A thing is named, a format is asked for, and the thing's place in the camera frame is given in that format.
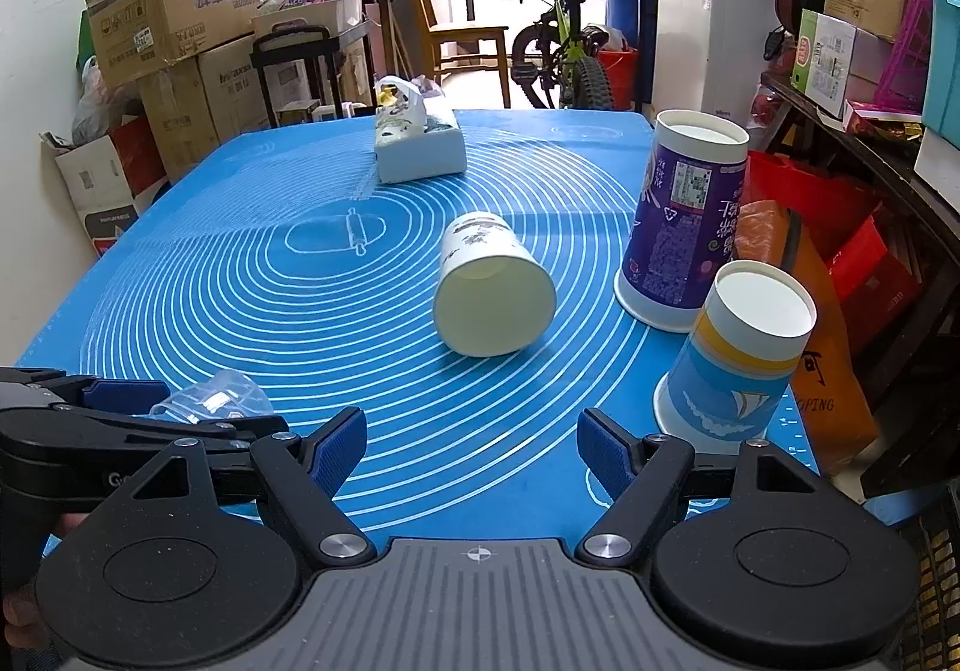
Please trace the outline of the person's left hand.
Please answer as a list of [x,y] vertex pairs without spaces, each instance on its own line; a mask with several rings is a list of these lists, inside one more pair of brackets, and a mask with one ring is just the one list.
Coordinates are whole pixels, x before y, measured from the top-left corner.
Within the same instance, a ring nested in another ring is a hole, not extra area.
[[[71,533],[80,523],[86,520],[86,513],[65,513],[53,530],[60,540],[65,534]],[[10,522],[2,522],[2,559],[3,543]],[[41,612],[37,609],[36,600],[32,595],[32,585],[25,585],[18,590],[3,591],[2,614],[5,621],[5,642],[11,650],[44,650],[49,645],[49,632],[41,619]]]

